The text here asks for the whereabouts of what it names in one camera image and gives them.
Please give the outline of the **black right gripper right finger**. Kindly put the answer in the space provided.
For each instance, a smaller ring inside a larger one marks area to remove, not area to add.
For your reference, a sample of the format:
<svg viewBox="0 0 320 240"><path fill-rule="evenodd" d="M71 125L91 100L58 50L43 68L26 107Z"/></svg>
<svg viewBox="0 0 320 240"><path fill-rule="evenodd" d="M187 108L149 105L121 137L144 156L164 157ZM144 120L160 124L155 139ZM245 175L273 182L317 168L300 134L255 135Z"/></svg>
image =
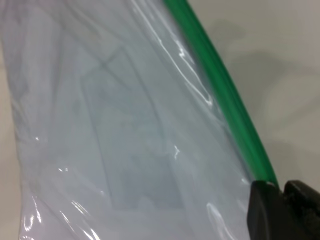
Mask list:
<svg viewBox="0 0 320 240"><path fill-rule="evenodd" d="M300 180L284 186L284 196L298 225L311 240L320 238L320 193Z"/></svg>

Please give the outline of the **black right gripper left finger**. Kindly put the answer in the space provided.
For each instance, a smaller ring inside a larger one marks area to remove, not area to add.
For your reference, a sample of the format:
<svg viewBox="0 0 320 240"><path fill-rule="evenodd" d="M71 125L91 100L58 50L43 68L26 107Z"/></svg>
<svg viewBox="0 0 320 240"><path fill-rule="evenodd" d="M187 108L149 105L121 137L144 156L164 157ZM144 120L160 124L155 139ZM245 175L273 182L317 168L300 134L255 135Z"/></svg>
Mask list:
<svg viewBox="0 0 320 240"><path fill-rule="evenodd" d="M252 182L247 212L251 240L296 240L297 225L288 210L282 192L273 184Z"/></svg>

